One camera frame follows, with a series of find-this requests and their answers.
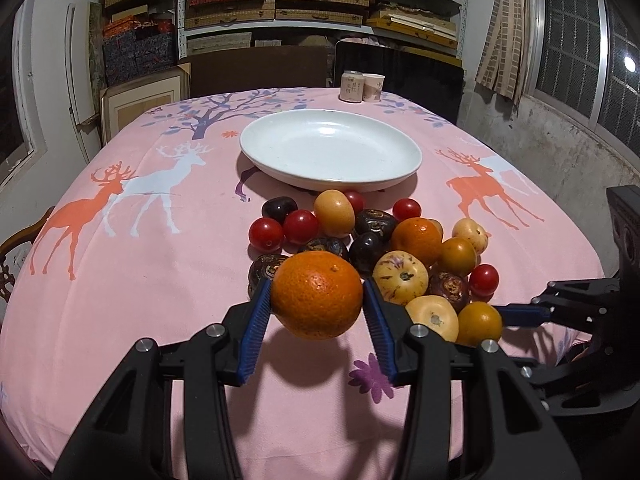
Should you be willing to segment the orange-yellow tomato front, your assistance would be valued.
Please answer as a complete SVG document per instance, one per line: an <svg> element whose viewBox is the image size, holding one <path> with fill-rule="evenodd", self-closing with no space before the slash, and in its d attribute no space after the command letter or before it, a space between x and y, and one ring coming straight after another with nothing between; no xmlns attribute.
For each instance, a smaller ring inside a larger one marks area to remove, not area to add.
<svg viewBox="0 0 640 480"><path fill-rule="evenodd" d="M477 347L486 339L499 341L503 332L498 310L483 301L473 301L458 314L457 344Z"/></svg>

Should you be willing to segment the red cherry tomato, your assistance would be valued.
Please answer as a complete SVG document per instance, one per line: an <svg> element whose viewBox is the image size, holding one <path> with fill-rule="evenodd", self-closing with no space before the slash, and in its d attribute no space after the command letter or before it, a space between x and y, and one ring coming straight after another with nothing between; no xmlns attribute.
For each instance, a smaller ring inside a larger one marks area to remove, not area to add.
<svg viewBox="0 0 640 480"><path fill-rule="evenodd" d="M499 286L499 273L488 263L479 264L469 276L469 288L475 296L489 297Z"/></svg>
<svg viewBox="0 0 640 480"><path fill-rule="evenodd" d="M352 205L352 209L354 210L354 214L359 214L364 208L366 208L366 201L363 196L356 191L348 190L344 191L343 194L348 199L349 203Z"/></svg>
<svg viewBox="0 0 640 480"><path fill-rule="evenodd" d="M421 205L413 198L401 198L393 206L393 216L399 222L411 218L420 218L422 214Z"/></svg>
<svg viewBox="0 0 640 480"><path fill-rule="evenodd" d="M307 209L291 212L283 223L286 240L292 245L305 245L316 238L321 231L317 217Z"/></svg>
<svg viewBox="0 0 640 480"><path fill-rule="evenodd" d="M284 242L283 226L270 218L256 219L248 230L250 246L263 254L278 252Z"/></svg>

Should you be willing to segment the yellow pepino fruit front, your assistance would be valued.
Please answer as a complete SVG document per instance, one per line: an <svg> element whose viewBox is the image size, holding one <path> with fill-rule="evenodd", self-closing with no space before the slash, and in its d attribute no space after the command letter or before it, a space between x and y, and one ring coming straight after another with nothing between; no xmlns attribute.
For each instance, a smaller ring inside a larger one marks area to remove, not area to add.
<svg viewBox="0 0 640 480"><path fill-rule="evenodd" d="M456 310L442 296L416 297L405 306L414 324L425 325L442 339L455 342L459 335L459 319Z"/></svg>

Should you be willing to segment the small yellow pepino fruit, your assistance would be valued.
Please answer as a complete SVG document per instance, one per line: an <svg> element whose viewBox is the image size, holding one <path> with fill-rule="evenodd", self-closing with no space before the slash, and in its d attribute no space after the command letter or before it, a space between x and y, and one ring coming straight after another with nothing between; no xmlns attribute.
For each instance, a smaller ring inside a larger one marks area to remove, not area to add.
<svg viewBox="0 0 640 480"><path fill-rule="evenodd" d="M488 247L488 233L471 218L458 220L451 230L451 236L467 240L473 246L477 255L481 255Z"/></svg>

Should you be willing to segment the yellow striped pepino large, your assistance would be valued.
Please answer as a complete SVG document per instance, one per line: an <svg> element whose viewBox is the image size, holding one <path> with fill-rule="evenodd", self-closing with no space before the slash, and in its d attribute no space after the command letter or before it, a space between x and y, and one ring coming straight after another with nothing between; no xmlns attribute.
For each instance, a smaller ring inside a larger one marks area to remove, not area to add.
<svg viewBox="0 0 640 480"><path fill-rule="evenodd" d="M428 286L424 264L403 250L393 250L378 260L372 278L383 299L400 306L424 295Z"/></svg>

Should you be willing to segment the dark purple plum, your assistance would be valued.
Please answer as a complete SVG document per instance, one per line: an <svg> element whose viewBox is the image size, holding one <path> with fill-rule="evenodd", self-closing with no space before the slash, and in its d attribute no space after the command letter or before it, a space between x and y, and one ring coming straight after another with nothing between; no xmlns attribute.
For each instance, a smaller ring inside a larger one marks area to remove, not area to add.
<svg viewBox="0 0 640 480"><path fill-rule="evenodd" d="M384 254L384 240L377 232L357 235L348 250L349 262L361 276L370 276Z"/></svg>
<svg viewBox="0 0 640 480"><path fill-rule="evenodd" d="M270 198L262 204L262 216L283 224L289 214L296 211L298 205L296 200L290 196L278 196Z"/></svg>

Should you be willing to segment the large orange tangerine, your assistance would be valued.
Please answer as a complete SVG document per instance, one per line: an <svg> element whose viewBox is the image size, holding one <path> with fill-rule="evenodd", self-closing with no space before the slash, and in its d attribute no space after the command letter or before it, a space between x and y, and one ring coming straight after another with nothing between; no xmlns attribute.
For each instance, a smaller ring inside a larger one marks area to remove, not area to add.
<svg viewBox="0 0 640 480"><path fill-rule="evenodd" d="M281 263L271 283L272 313L293 335L326 340L357 321L362 283L356 269L332 252L302 252Z"/></svg>

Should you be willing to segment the small orange-yellow tomato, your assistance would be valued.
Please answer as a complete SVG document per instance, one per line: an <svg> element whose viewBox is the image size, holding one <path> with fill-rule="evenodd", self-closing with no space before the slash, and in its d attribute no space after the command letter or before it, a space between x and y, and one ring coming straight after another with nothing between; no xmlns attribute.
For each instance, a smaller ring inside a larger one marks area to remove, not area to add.
<svg viewBox="0 0 640 480"><path fill-rule="evenodd" d="M468 276L476 267L476 252L472 244L460 237L451 237L442 243L437 267L460 278Z"/></svg>

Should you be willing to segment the small tan longan fruit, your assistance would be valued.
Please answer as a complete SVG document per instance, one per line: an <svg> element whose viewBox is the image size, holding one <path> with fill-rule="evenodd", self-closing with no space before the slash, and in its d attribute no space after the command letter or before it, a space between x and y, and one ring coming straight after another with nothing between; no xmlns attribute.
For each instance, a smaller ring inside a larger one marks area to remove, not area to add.
<svg viewBox="0 0 640 480"><path fill-rule="evenodd" d="M437 230L437 232L439 234L439 239L443 240L444 239L444 228L442 227L442 224L436 219L428 219L428 220L430 220L431 224Z"/></svg>

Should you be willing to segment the red cherry tomato behind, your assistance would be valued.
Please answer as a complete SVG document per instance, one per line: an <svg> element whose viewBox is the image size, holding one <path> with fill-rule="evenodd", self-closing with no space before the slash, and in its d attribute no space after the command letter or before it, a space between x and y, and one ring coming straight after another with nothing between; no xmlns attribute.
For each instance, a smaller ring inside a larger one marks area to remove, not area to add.
<svg viewBox="0 0 640 480"><path fill-rule="evenodd" d="M349 203L352 205L352 209L354 210L354 214L359 214L364 208L366 208L366 201L363 196L356 191L348 190L344 191L343 194L348 199Z"/></svg>

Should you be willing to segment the beige patterned curtain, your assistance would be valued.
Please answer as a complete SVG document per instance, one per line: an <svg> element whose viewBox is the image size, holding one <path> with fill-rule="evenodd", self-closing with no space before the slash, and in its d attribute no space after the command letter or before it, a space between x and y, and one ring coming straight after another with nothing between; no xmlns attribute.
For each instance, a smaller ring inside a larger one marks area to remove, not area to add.
<svg viewBox="0 0 640 480"><path fill-rule="evenodd" d="M528 0L494 0L475 81L515 106L528 69Z"/></svg>

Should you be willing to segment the black chair back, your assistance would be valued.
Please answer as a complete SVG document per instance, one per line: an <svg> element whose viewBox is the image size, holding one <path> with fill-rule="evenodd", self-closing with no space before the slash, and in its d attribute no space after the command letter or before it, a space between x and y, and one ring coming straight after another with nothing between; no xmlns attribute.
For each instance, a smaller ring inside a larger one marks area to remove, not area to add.
<svg viewBox="0 0 640 480"><path fill-rule="evenodd" d="M397 49L339 41L335 46L335 85L345 70L385 77L383 90L421 105L455 124L464 88L460 66Z"/></svg>

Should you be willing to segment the pink paper cup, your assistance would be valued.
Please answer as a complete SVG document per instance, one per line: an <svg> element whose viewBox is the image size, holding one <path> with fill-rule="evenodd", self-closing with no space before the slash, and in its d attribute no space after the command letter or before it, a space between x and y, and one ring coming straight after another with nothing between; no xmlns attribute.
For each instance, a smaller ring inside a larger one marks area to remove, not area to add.
<svg viewBox="0 0 640 480"><path fill-rule="evenodd" d="M364 102L378 102L381 99L385 76L379 74L363 75L363 94Z"/></svg>

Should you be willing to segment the dark wooden chair back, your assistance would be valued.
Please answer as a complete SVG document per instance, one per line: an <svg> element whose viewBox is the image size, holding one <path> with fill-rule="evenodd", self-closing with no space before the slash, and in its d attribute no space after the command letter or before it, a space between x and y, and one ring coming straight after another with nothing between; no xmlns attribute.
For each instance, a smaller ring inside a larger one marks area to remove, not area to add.
<svg viewBox="0 0 640 480"><path fill-rule="evenodd" d="M250 47L188 56L190 96L268 88L326 88L333 60L326 47Z"/></svg>

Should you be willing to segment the stacked fabric boxes left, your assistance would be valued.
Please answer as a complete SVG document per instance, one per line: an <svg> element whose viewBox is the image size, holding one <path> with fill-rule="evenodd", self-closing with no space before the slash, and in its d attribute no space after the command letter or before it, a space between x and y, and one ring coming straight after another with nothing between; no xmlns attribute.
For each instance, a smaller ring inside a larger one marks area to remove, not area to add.
<svg viewBox="0 0 640 480"><path fill-rule="evenodd" d="M176 62L175 0L99 0L109 86L167 70Z"/></svg>

